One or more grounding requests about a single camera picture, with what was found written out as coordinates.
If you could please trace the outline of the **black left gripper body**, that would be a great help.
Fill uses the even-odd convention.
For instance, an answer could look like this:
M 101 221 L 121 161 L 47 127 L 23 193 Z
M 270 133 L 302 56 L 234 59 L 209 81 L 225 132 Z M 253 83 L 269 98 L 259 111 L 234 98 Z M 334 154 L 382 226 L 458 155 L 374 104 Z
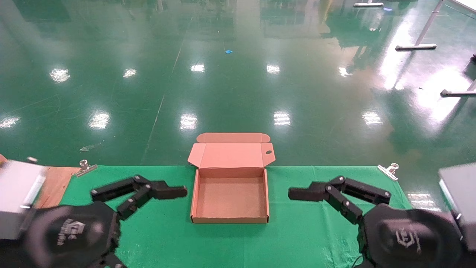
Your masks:
M 22 252 L 36 268 L 97 268 L 115 253 L 120 235 L 117 212 L 103 202 L 42 208 L 22 237 Z

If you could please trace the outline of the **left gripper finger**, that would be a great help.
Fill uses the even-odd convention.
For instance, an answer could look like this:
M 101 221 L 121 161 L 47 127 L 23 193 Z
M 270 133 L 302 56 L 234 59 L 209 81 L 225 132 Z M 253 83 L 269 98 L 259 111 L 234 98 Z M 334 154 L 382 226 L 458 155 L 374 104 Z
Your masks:
M 98 268 L 126 268 L 126 265 L 115 255 L 115 253 L 109 253 L 105 255 L 97 265 Z
M 173 200 L 186 197 L 188 191 L 185 186 L 169 186 L 163 180 L 150 181 L 141 175 L 134 175 L 90 191 L 93 202 L 106 202 L 131 193 L 133 195 L 117 207 L 121 220 L 128 219 L 151 199 Z

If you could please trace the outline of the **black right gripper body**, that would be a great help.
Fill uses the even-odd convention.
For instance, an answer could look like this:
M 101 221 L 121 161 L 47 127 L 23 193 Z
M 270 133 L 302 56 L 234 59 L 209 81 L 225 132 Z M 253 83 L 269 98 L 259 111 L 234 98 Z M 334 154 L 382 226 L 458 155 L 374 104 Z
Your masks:
M 377 205 L 358 226 L 359 251 L 374 268 L 454 268 L 464 256 L 449 213 Z

